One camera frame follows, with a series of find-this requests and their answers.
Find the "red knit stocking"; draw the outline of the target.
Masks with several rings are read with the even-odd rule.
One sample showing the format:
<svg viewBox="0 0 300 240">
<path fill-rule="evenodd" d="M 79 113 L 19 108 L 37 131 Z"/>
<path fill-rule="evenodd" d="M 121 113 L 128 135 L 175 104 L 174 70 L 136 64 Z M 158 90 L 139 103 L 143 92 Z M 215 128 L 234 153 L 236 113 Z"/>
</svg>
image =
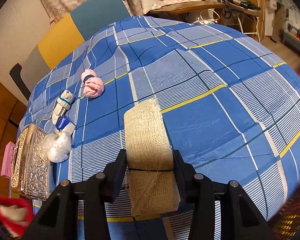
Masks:
<svg viewBox="0 0 300 240">
<path fill-rule="evenodd" d="M 12 237 L 22 237 L 33 218 L 32 205 L 27 200 L 0 197 L 0 221 Z"/>
</svg>

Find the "white mesh bath puff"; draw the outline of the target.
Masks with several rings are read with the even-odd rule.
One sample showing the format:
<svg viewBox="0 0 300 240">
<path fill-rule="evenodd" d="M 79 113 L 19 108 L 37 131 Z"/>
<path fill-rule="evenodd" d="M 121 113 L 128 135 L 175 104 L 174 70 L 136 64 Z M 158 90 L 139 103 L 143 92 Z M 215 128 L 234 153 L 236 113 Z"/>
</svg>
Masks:
<svg viewBox="0 0 300 240">
<path fill-rule="evenodd" d="M 41 148 L 49 161 L 61 163 L 69 158 L 71 143 L 71 135 L 68 132 L 50 133 L 42 140 Z"/>
</svg>

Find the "blue tissue packet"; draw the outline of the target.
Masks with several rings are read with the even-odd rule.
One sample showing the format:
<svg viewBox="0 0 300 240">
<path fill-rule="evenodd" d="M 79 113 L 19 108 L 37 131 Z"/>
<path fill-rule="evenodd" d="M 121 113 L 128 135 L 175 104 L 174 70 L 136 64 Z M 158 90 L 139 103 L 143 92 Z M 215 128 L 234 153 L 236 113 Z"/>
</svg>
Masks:
<svg viewBox="0 0 300 240">
<path fill-rule="evenodd" d="M 70 135 L 76 129 L 76 126 L 71 122 L 71 120 L 65 115 L 61 115 L 56 122 L 56 129 L 59 132 L 67 132 Z"/>
</svg>

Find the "grey knit sock blue band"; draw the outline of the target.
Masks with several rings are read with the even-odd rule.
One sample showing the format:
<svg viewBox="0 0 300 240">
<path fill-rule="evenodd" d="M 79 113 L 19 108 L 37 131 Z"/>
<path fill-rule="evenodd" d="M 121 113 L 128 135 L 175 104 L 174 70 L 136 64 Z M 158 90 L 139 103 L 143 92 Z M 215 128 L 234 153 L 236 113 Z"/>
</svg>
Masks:
<svg viewBox="0 0 300 240">
<path fill-rule="evenodd" d="M 75 96 L 69 91 L 64 90 L 62 94 L 57 98 L 56 105 L 52 112 L 52 123 L 55 125 L 58 119 L 70 109 Z"/>
</svg>

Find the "pink towel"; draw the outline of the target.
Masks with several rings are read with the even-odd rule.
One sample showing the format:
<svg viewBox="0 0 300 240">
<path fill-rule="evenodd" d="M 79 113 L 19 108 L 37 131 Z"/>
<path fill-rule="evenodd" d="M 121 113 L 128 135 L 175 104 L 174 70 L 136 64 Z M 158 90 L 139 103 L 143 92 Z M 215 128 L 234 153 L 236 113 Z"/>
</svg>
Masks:
<svg viewBox="0 0 300 240">
<path fill-rule="evenodd" d="M 86 69 L 82 75 L 83 95 L 88 98 L 97 98 L 104 92 L 103 81 L 97 77 L 92 69 Z"/>
</svg>

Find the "purple pink cardboard box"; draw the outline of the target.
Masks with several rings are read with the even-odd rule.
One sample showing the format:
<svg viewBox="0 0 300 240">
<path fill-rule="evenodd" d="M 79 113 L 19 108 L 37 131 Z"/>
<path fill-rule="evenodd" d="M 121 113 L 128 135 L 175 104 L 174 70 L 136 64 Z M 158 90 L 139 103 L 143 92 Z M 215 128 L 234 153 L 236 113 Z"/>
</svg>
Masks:
<svg viewBox="0 0 300 240">
<path fill-rule="evenodd" d="M 8 142 L 5 146 L 4 157 L 2 159 L 1 173 L 0 175 L 5 178 L 11 178 L 11 161 L 15 149 L 15 143 Z"/>
</svg>

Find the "blue plaid tablecloth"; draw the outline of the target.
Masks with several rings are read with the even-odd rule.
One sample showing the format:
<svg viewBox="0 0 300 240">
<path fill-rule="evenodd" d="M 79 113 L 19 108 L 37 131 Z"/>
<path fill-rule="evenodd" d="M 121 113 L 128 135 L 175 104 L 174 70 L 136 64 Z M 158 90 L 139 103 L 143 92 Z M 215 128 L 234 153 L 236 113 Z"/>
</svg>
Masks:
<svg viewBox="0 0 300 240">
<path fill-rule="evenodd" d="M 83 95 L 92 69 L 104 84 Z M 64 90 L 75 99 L 70 159 L 57 180 L 87 180 L 124 147 L 123 116 L 154 98 L 173 148 L 214 181 L 238 181 L 270 220 L 300 183 L 300 77 L 253 38 L 218 24 L 134 16 L 112 23 L 33 88 L 21 127 L 53 130 Z"/>
</svg>

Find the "wooden wardrobe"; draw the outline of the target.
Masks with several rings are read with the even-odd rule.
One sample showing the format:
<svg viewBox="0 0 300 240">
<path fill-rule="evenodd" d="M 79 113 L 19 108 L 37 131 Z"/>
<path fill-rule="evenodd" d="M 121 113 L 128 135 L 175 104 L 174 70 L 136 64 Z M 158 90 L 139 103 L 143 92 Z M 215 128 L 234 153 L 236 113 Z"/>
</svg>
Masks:
<svg viewBox="0 0 300 240">
<path fill-rule="evenodd" d="M 26 106 L 0 82 L 0 172 L 5 146 L 10 141 L 16 142 L 18 124 L 25 110 Z M 0 175 L 0 197 L 8 196 L 8 183 Z"/>
</svg>

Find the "grey yellow teal chair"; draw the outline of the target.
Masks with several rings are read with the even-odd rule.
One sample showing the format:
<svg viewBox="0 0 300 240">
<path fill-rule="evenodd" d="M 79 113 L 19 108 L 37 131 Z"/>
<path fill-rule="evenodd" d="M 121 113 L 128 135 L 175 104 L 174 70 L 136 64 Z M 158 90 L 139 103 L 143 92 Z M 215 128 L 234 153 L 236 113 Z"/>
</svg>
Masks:
<svg viewBox="0 0 300 240">
<path fill-rule="evenodd" d="M 83 42 L 107 25 L 129 17 L 122 0 L 87 0 L 66 14 L 34 47 L 10 77 L 29 100 L 34 86 Z"/>
</svg>

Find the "blue folding chair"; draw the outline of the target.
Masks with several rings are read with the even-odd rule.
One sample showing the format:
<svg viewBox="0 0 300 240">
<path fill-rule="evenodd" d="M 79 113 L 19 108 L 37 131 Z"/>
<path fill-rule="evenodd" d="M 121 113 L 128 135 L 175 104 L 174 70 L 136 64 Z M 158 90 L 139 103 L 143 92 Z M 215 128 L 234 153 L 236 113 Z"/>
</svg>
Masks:
<svg viewBox="0 0 300 240">
<path fill-rule="evenodd" d="M 239 30 L 261 42 L 264 33 L 265 0 L 220 0 L 229 9 Z"/>
</svg>

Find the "wooden side table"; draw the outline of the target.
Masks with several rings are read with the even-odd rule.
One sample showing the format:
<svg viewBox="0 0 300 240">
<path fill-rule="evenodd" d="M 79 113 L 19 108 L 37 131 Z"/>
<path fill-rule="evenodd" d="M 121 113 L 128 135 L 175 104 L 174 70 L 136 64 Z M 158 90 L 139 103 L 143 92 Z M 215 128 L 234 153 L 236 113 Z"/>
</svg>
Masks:
<svg viewBox="0 0 300 240">
<path fill-rule="evenodd" d="M 186 17 L 191 12 L 202 11 L 206 9 L 215 9 L 216 12 L 221 12 L 224 7 L 224 3 L 220 3 L 214 0 L 191 1 L 166 5 L 159 9 L 151 10 L 147 12 L 146 15 L 155 18 L 186 22 Z"/>
</svg>

